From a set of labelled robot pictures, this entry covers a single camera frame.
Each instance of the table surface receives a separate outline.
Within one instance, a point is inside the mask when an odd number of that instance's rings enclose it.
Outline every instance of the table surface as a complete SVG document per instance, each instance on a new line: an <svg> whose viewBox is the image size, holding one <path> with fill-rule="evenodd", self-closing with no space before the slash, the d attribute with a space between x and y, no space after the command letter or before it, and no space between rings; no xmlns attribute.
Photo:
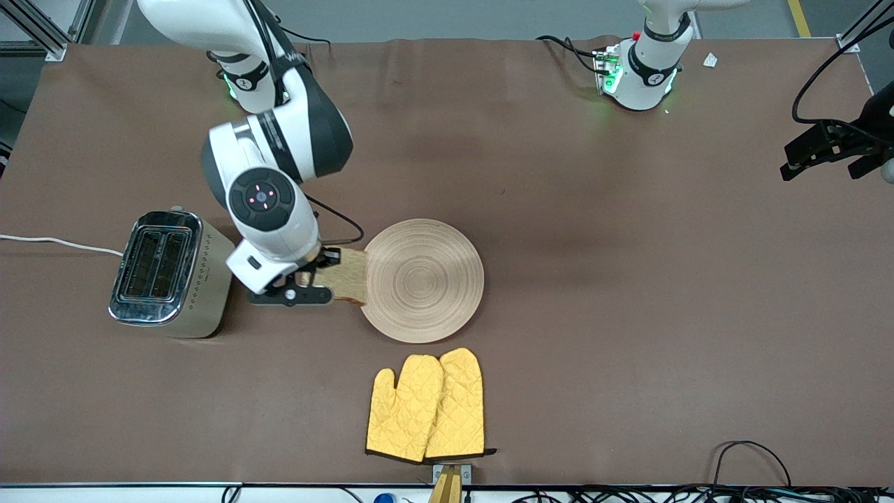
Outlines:
<svg viewBox="0 0 894 503"><path fill-rule="evenodd" d="M217 337L171 340L110 319L115 257L1 242L0 479L427 480L364 455L372 380L465 346L500 449L477 482L702 482L723 441L754 439L795 484L891 485L894 192L843 165L778 173L804 130L792 98L833 50L699 40L635 113L540 42L316 46L356 148L305 190L369 236L456 226L485 264L477 315L404 345L356 306L258 308L235 286ZM71 47L41 77L0 229L122 249L179 204L236 237L198 166L207 129L240 116L214 71L183 47ZM868 96L846 56L804 114L850 119ZM721 481L780 473L743 449Z"/></svg>

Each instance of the toaster power cord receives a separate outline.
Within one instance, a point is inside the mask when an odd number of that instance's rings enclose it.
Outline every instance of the toaster power cord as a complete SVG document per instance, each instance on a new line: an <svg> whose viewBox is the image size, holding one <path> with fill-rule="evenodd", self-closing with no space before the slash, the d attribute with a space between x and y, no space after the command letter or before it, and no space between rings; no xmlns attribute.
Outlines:
<svg viewBox="0 0 894 503"><path fill-rule="evenodd" d="M25 243L57 243L64 244L65 246L71 246L72 248L78 248L80 250L87 250L90 252L111 253L119 257L124 256L124 254L120 251L109 250L108 248L97 248L96 246L87 246L86 244L72 243L71 241L65 241L64 239L58 239L55 237L21 237L18 235L0 234L0 239L7 239L9 241L24 241Z"/></svg>

